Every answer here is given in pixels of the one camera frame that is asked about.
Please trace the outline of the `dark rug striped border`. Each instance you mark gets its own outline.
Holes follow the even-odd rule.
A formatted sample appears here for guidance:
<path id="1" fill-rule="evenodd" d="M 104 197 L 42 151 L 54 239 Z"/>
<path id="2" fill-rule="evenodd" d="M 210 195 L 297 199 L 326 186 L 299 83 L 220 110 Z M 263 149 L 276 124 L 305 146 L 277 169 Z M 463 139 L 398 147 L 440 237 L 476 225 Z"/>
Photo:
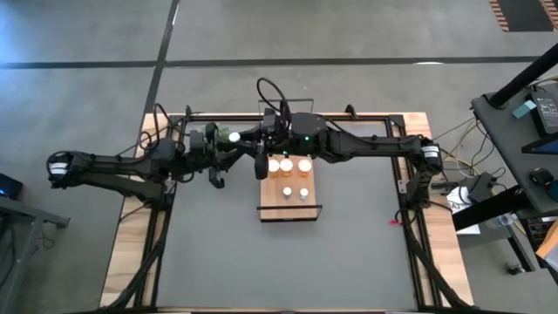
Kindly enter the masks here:
<path id="1" fill-rule="evenodd" d="M 488 0 L 504 32 L 558 31 L 555 0 Z"/>

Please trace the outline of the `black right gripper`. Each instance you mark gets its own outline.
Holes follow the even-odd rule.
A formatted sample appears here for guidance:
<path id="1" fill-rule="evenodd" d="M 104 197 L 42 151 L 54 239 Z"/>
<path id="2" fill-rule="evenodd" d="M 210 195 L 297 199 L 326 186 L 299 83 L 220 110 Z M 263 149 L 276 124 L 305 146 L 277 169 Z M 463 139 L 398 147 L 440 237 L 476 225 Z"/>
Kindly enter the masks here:
<path id="1" fill-rule="evenodd" d="M 268 177 L 269 154 L 273 154 L 289 139 L 289 129 L 280 128 L 276 133 L 263 133 L 261 127 L 256 126 L 240 132 L 240 138 L 251 141 L 243 145 L 243 150 L 254 159 L 255 178 L 263 180 Z"/>

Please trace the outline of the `wooden tray board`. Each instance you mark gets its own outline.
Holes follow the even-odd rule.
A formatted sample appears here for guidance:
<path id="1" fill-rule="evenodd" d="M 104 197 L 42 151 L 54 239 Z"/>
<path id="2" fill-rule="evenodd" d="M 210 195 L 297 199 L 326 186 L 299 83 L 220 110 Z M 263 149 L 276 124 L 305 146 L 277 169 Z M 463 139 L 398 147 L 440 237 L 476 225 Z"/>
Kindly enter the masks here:
<path id="1" fill-rule="evenodd" d="M 315 221 L 323 208 L 317 203 L 315 176 L 313 170 L 313 160 L 309 154 L 287 155 L 269 154 L 269 159 L 275 159 L 279 162 L 284 158 L 290 158 L 294 164 L 290 176 L 279 175 L 274 178 L 269 176 L 261 180 L 260 206 L 257 208 L 259 218 L 262 222 L 280 222 L 280 221 Z M 298 174 L 297 163 L 300 159 L 308 159 L 312 162 L 312 171 L 306 177 Z M 285 187 L 292 189 L 292 196 L 286 200 L 283 197 L 282 190 Z M 305 201 L 300 199 L 300 189 L 307 188 L 309 195 Z"/>

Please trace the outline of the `clear plastic water bottle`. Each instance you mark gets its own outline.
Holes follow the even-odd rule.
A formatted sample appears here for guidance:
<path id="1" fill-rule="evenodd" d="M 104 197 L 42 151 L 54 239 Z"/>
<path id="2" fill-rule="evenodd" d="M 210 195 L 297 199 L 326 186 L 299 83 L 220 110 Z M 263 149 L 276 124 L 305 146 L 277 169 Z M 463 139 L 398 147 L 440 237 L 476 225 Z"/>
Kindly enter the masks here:
<path id="1" fill-rule="evenodd" d="M 507 228 L 512 226 L 516 221 L 515 214 L 506 213 L 503 215 L 498 215 L 485 221 L 485 225 L 489 229 Z"/>

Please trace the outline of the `white paper sheet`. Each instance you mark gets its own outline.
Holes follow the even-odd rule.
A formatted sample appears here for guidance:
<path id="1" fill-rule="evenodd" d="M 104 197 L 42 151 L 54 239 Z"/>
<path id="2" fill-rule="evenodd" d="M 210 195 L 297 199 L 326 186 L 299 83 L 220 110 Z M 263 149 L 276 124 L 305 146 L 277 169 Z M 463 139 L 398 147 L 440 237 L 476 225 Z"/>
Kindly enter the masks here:
<path id="1" fill-rule="evenodd" d="M 454 188 L 446 196 L 446 200 L 454 214 L 457 214 L 459 211 L 472 205 L 472 202 L 468 199 L 467 187 L 458 186 Z M 471 227 L 459 230 L 457 234 L 459 236 L 477 236 L 480 234 L 480 227 L 478 224 L 476 224 Z"/>

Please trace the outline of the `black device blue screen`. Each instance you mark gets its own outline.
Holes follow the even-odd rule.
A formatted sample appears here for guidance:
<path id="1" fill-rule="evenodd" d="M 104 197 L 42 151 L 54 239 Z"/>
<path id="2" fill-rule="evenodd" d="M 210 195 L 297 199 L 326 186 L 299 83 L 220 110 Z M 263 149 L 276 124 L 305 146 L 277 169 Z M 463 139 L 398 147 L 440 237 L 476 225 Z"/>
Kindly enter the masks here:
<path id="1" fill-rule="evenodd" d="M 21 181 L 0 173 L 0 197 L 17 200 L 23 187 L 24 184 Z"/>

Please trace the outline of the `black aluminium rig frame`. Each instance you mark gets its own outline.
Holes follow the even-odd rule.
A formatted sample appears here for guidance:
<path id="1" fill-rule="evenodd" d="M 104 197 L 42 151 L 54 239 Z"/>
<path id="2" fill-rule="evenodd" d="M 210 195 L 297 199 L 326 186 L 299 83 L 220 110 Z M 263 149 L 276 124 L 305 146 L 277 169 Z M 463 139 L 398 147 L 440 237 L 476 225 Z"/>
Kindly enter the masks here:
<path id="1" fill-rule="evenodd" d="M 357 113 L 357 118 L 353 119 L 349 113 L 319 113 L 334 121 L 350 122 L 350 123 L 373 123 L 385 122 L 387 129 L 393 131 L 393 134 L 400 135 L 403 132 L 409 134 L 423 134 L 431 136 L 431 130 L 425 113 Z M 262 119 L 263 109 L 261 113 L 192 113 L 191 122 L 201 122 L 202 118 L 208 118 L 212 121 L 228 121 L 228 122 L 254 122 Z M 160 128 L 169 125 L 161 110 L 153 117 L 153 113 L 145 113 L 140 127 L 141 132 L 155 133 L 155 120 L 157 120 Z M 403 165 L 403 159 L 397 160 L 400 172 L 400 179 L 408 181 L 411 175 L 410 166 Z M 426 243 L 429 247 L 429 258 L 439 270 L 441 276 L 447 281 L 448 285 L 454 292 L 466 303 L 473 305 L 473 296 L 470 284 L 467 278 L 461 249 L 459 248 L 458 237 L 453 226 L 451 214 L 448 209 L 441 205 L 449 207 L 446 198 L 434 195 L 431 192 L 432 206 L 421 213 L 412 224 L 412 229 L 420 241 L 423 248 Z M 140 202 L 133 198 L 125 198 L 121 210 L 122 215 L 126 215 L 135 210 Z M 140 267 L 144 256 L 143 250 L 149 251 L 155 240 L 158 240 L 163 227 L 164 218 L 170 219 L 170 214 L 155 212 L 151 214 L 149 208 L 140 209 L 135 214 L 127 217 L 132 218 L 131 222 L 122 222 L 116 231 L 115 241 L 112 247 L 111 258 L 106 273 L 105 283 L 102 290 L 99 307 L 108 307 L 129 281 L 133 278 L 136 270 Z M 427 278 L 427 271 L 422 262 L 417 257 L 412 262 L 418 265 L 419 285 L 423 289 L 425 304 L 434 306 L 449 307 L 446 297 L 442 297 L 442 292 L 437 290 L 436 295 L 440 295 L 439 301 L 434 301 L 434 279 Z M 158 260 L 154 266 L 147 272 L 146 280 L 142 282 L 140 287 L 139 305 L 134 305 L 136 295 L 126 304 L 125 308 L 146 308 L 150 307 L 151 296 L 154 296 L 156 267 L 160 266 Z"/>

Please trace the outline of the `green succulent in white pot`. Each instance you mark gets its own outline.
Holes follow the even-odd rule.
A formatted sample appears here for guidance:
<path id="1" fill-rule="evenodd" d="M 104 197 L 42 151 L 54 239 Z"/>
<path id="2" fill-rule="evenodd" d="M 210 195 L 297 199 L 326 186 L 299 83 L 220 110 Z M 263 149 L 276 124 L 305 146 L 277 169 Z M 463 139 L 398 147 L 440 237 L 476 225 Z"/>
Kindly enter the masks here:
<path id="1" fill-rule="evenodd" d="M 208 143 L 216 143 L 219 141 L 228 141 L 230 129 L 219 123 L 208 123 L 205 125 L 205 137 Z"/>

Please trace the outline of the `black power box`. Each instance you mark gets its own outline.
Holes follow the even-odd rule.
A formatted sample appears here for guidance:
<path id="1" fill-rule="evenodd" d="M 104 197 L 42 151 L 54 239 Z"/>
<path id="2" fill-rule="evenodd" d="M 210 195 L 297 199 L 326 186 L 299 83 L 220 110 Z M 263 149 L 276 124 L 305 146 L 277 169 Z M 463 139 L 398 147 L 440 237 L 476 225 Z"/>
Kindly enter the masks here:
<path id="1" fill-rule="evenodd" d="M 472 202 L 480 202 L 489 198 L 497 179 L 487 172 L 466 179 L 467 198 Z"/>

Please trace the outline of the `teal box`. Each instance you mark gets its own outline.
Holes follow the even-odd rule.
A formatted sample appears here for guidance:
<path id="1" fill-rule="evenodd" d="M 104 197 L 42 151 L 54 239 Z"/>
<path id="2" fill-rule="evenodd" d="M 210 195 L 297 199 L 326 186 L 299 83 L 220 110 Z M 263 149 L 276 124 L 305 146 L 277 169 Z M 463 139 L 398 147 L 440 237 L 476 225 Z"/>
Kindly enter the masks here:
<path id="1" fill-rule="evenodd" d="M 512 115 L 516 119 L 521 119 L 522 117 L 530 114 L 530 112 L 536 108 L 536 104 L 532 100 L 527 100 L 515 108 L 512 112 Z"/>

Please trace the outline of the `black computer mouse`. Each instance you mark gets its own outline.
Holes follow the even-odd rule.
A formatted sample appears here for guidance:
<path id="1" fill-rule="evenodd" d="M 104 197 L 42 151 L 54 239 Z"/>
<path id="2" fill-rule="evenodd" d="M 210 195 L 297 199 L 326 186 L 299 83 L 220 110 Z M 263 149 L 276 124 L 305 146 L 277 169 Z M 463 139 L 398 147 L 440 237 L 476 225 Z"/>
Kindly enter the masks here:
<path id="1" fill-rule="evenodd" d="M 547 187 L 555 180 L 550 171 L 544 167 L 533 169 L 528 176 L 535 185 L 541 187 Z"/>

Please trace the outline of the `black tablet blue screen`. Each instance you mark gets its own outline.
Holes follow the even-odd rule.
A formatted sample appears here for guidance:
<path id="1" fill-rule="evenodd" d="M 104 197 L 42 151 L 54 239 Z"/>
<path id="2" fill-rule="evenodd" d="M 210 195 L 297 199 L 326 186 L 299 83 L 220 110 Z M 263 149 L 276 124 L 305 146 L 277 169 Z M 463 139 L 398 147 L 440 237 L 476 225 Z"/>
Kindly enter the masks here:
<path id="1" fill-rule="evenodd" d="M 558 155 L 558 137 L 548 137 L 536 140 L 521 148 L 523 154 L 552 154 Z"/>

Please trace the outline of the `grey side table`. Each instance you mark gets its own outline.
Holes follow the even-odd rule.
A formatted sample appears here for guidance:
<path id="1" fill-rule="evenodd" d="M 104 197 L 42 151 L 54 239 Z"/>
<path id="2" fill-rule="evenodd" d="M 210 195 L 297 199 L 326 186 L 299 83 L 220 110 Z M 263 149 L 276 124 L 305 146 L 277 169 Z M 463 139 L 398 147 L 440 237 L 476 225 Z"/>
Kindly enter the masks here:
<path id="1" fill-rule="evenodd" d="M 43 225 L 68 227 L 70 218 L 0 196 L 0 314 L 15 305 Z"/>

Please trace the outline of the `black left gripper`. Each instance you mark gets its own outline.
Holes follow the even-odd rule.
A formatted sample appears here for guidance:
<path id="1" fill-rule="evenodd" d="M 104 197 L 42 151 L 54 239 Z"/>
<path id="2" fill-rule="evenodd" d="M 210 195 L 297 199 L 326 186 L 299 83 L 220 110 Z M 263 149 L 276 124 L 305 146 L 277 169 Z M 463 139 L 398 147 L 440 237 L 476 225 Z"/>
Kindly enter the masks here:
<path id="1" fill-rule="evenodd" d="M 210 132 L 208 133 L 208 144 L 204 133 L 195 130 L 189 133 L 189 151 L 187 153 L 189 170 L 193 174 L 207 169 L 209 171 L 208 179 L 215 188 L 225 187 L 221 171 L 228 171 L 243 156 L 243 150 L 231 144 L 229 135 L 229 131 Z"/>

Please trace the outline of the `black power adapter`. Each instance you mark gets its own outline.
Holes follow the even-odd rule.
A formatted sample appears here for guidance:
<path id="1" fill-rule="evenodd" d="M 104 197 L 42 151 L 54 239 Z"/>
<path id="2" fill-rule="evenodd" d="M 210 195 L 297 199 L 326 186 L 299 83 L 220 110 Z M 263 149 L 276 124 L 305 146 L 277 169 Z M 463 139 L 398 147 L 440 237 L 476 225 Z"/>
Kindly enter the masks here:
<path id="1" fill-rule="evenodd" d="M 553 95 L 538 89 L 530 93 L 530 99 L 535 103 L 531 116 L 537 133 L 541 137 L 558 133 L 558 102 Z"/>

